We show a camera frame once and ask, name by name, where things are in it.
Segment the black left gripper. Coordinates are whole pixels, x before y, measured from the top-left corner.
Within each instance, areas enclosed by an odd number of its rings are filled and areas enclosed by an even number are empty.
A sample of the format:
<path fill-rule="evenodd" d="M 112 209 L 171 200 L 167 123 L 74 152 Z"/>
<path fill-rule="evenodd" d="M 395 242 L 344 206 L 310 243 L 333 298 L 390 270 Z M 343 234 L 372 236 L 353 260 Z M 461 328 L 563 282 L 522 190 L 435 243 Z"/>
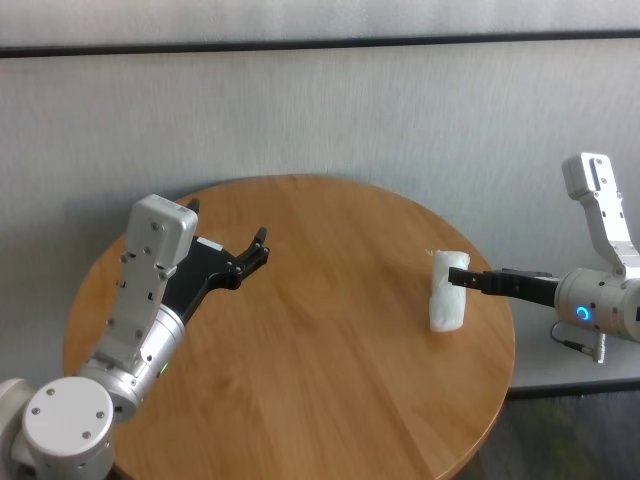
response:
<path fill-rule="evenodd" d="M 200 200 L 192 198 L 187 208 L 198 214 Z M 220 246 L 194 236 L 189 252 L 168 280 L 162 305 L 188 323 L 212 290 L 236 290 L 243 281 L 268 261 L 270 249 L 265 245 L 267 228 L 260 227 L 244 252 L 231 255 Z"/>

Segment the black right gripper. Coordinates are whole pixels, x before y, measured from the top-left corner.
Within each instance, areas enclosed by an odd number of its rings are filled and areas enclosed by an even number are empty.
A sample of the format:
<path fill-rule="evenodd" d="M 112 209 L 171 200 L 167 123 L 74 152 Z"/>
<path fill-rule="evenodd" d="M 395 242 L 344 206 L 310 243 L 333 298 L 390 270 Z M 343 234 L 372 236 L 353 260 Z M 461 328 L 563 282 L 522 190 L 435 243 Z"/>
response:
<path fill-rule="evenodd" d="M 507 275 L 506 293 L 510 298 L 554 307 L 555 293 L 560 280 L 550 273 L 503 268 L 501 270 L 474 272 L 450 267 L 448 282 L 453 286 L 478 290 L 485 295 L 504 296 L 502 278 Z"/>

